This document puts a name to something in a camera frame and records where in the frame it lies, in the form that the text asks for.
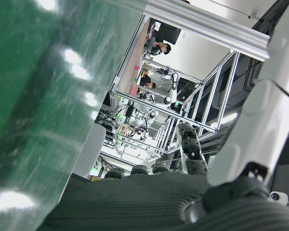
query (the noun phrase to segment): white wall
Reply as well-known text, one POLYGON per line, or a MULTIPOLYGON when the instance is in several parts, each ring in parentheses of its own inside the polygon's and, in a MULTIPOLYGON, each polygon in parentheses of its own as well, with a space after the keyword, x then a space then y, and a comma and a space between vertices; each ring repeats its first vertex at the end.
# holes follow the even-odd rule
MULTIPOLYGON (((249 28, 252 28, 275 2, 275 0, 189 1, 192 6, 197 6, 249 28)), ((204 79, 228 52, 228 48, 195 34, 181 31, 176 44, 171 46, 171 52, 167 55, 154 56, 153 60, 198 79, 204 79)))
POLYGON ((198 35, 181 31, 176 44, 171 45, 170 53, 154 56, 153 60, 204 79, 229 51, 228 48, 198 35))

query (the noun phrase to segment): person with dark hair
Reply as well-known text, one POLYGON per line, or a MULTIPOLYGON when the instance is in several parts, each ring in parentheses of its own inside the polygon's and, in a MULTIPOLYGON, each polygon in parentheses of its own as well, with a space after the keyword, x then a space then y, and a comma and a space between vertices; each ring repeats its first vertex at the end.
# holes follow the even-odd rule
POLYGON ((168 43, 156 42, 151 50, 151 55, 158 55, 161 53, 168 54, 171 51, 171 46, 168 43))
POLYGON ((149 88, 156 88, 156 84, 155 83, 151 83, 151 78, 148 75, 144 75, 144 77, 142 77, 140 79, 140 86, 145 87, 148 86, 149 88))

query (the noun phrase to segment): cable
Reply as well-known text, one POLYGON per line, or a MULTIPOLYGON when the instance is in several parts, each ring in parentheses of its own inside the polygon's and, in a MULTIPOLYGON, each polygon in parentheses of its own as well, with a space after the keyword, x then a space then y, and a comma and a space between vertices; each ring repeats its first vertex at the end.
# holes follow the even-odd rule
POLYGON ((122 105, 118 105, 118 107, 121 107, 121 106, 126 106, 126 105, 128 105, 128 104, 122 104, 122 105))
POLYGON ((249 70, 251 70, 253 67, 257 66, 258 64, 262 63, 261 61, 256 62, 254 65, 250 66, 246 71, 244 71, 241 75, 237 75, 237 77, 243 76, 245 73, 247 73, 249 70))
POLYGON ((116 109, 114 111, 106 111, 106 110, 103 110, 101 109, 100 110, 100 113, 99 114, 102 114, 102 115, 109 115, 111 117, 116 117, 117 115, 119 115, 119 113, 123 110, 123 109, 126 109, 128 108, 129 106, 125 107, 125 108, 121 108, 118 112, 116 111, 116 109))
MULTIPOLYGON (((143 123, 143 124, 147 124, 147 120, 146 120, 146 119, 144 120, 144 123, 143 123)), ((136 126, 135 128, 141 127, 143 124, 138 125, 138 126, 136 126)))
POLYGON ((147 110, 146 112, 142 112, 142 111, 140 111, 140 110, 138 110, 141 114, 146 114, 146 113, 148 113, 149 111, 151 111, 152 109, 149 109, 149 110, 147 110))
POLYGON ((163 81, 167 81, 167 80, 169 80, 169 79, 163 79, 163 73, 160 74, 160 79, 163 80, 163 81))
POLYGON ((108 167, 108 168, 110 168, 110 169, 116 168, 115 165, 107 162, 103 157, 100 156, 100 158, 101 158, 102 167, 103 167, 103 163, 104 163, 104 164, 106 165, 106 167, 108 167))
MULTIPOLYGON (((158 89, 158 88, 160 88, 160 87, 162 87, 162 86, 166 86, 166 85, 172 85, 172 84, 163 84, 163 85, 160 85, 160 86, 158 86, 157 88, 154 89, 154 93, 153 93, 154 98, 155 98, 156 89, 158 89)), ((156 99, 154 99, 154 100, 155 100, 155 103, 154 103, 154 104, 156 104, 158 97, 159 97, 159 95, 156 97, 156 99)))

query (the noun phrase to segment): camera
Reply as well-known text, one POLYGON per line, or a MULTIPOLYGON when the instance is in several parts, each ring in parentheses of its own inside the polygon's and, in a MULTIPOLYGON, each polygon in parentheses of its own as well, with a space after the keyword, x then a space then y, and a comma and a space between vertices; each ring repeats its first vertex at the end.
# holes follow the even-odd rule
POLYGON ((288 203, 288 195, 283 192, 273 191, 270 193, 270 198, 282 205, 286 205, 288 203))

